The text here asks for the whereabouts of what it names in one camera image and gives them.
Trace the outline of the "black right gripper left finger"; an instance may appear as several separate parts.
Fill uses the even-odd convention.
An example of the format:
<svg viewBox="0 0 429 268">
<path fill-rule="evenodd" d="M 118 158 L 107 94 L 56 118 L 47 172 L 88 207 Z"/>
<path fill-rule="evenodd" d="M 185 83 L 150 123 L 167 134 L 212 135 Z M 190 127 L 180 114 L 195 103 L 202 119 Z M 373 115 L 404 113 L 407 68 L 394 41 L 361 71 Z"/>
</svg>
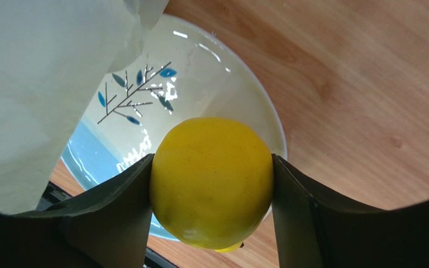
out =
<svg viewBox="0 0 429 268">
<path fill-rule="evenodd" d="M 46 210 L 0 213 L 0 267 L 141 267 L 153 158 Z"/>
</svg>

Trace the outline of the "yellow fake lemon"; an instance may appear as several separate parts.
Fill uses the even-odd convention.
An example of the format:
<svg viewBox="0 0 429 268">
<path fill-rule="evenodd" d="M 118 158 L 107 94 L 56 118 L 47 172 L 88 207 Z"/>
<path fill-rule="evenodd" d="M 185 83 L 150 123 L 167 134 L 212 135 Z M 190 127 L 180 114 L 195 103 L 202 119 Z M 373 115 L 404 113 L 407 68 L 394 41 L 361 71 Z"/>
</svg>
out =
<svg viewBox="0 0 429 268">
<path fill-rule="evenodd" d="M 179 241 L 219 250 L 244 242 L 271 205 L 274 170 L 265 142 L 247 125 L 199 117 L 162 140 L 152 162 L 150 203 Z"/>
</svg>

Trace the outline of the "pale green avocado plastic bag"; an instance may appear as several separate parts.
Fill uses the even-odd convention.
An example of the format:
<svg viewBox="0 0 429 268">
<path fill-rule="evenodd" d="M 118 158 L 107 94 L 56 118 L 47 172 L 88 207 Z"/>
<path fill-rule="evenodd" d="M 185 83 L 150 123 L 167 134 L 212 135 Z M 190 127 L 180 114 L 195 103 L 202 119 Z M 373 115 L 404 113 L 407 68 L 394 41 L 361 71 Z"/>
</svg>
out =
<svg viewBox="0 0 429 268">
<path fill-rule="evenodd" d="M 0 1 L 0 213 L 34 210 L 107 73 L 167 1 Z"/>
</svg>

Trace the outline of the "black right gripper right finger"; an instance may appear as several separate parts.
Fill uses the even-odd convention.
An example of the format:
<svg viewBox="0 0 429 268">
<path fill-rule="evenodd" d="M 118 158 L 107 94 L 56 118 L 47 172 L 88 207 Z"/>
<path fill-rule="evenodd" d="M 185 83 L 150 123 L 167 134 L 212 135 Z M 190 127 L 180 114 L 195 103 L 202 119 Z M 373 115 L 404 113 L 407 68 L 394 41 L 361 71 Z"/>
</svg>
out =
<svg viewBox="0 0 429 268">
<path fill-rule="evenodd" d="M 280 267 L 429 267 L 429 200 L 379 209 L 273 156 Z"/>
</svg>

